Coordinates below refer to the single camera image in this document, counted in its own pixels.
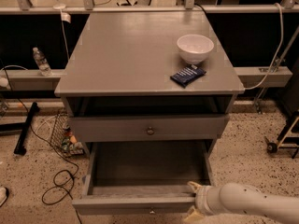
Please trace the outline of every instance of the wheel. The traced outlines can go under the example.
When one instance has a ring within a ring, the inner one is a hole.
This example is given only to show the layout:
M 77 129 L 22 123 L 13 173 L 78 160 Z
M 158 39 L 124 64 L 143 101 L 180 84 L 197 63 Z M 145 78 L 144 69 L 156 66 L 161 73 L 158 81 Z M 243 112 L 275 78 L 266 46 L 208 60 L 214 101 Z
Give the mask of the wheel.
M 268 153 L 276 153 L 278 152 L 278 146 L 276 143 L 268 143 L 267 147 Z

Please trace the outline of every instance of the bottle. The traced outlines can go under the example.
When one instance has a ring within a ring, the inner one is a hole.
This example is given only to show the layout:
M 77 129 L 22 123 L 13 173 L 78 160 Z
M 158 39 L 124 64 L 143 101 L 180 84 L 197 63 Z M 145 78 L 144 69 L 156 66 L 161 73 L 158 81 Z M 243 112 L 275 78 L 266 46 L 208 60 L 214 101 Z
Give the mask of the bottle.
M 47 59 L 44 55 L 44 53 L 38 49 L 38 48 L 33 48 L 34 52 L 34 59 L 36 61 L 36 64 L 41 72 L 41 75 L 44 77 L 47 77 L 50 75 L 50 66 L 47 62 Z

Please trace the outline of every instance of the white bowl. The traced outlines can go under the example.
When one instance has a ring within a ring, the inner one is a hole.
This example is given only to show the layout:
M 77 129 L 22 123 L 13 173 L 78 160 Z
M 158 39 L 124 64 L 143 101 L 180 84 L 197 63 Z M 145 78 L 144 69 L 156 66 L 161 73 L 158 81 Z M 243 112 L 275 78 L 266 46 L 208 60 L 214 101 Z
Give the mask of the white bowl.
M 214 49 L 214 43 L 203 35 L 184 35 L 178 39 L 180 57 L 190 64 L 205 60 Z

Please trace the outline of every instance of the speckled floor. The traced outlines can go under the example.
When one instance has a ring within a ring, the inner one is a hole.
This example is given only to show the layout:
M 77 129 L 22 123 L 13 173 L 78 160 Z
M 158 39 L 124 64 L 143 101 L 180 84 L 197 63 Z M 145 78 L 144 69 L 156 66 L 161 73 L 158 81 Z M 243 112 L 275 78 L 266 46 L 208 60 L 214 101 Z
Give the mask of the speckled floor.
M 40 111 L 33 119 L 33 129 L 47 139 L 50 135 L 48 124 L 39 126 L 44 120 L 56 114 L 62 108 L 59 100 L 38 103 Z M 210 164 L 216 185 L 227 182 L 250 184 L 261 191 L 277 195 L 299 196 L 299 156 L 291 159 L 293 150 L 280 149 L 277 154 L 269 155 L 263 139 L 266 136 L 276 141 L 285 125 L 285 117 L 274 101 L 263 101 L 264 114 L 256 113 L 251 101 L 238 100 L 233 107 L 230 121 L 221 139 L 218 140 L 211 156 Z M 11 104 L 10 109 L 0 123 L 25 121 L 25 112 L 18 104 Z M 19 135 L 0 136 L 0 184 L 9 188 L 10 195 L 0 207 L 0 223 L 78 223 L 76 213 L 67 196 L 55 205 L 42 203 L 43 193 L 53 186 L 52 179 L 63 169 L 75 171 L 75 166 L 63 161 L 43 140 L 29 131 L 25 142 L 27 152 L 24 156 L 13 154 Z M 79 198 L 82 191 L 82 177 L 88 169 L 88 159 L 72 158 L 79 169 L 75 186 L 71 191 L 74 198 Z M 57 190 L 54 197 L 61 197 Z M 185 214 L 166 215 L 129 215 L 129 216 L 81 216 L 83 224 L 179 224 Z M 220 215 L 206 217 L 201 224 L 264 224 L 276 223 L 266 217 L 247 217 L 239 215 Z

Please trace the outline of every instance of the drawer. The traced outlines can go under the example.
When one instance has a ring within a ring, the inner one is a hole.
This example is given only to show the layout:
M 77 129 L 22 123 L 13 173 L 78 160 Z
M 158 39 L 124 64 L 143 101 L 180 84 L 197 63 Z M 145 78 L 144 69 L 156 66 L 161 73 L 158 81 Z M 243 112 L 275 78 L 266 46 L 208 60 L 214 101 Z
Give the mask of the drawer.
M 194 204 L 189 181 L 212 185 L 199 141 L 93 144 L 81 215 L 185 213 Z
M 70 118 L 82 142 L 191 140 L 219 138 L 227 115 L 133 116 Z

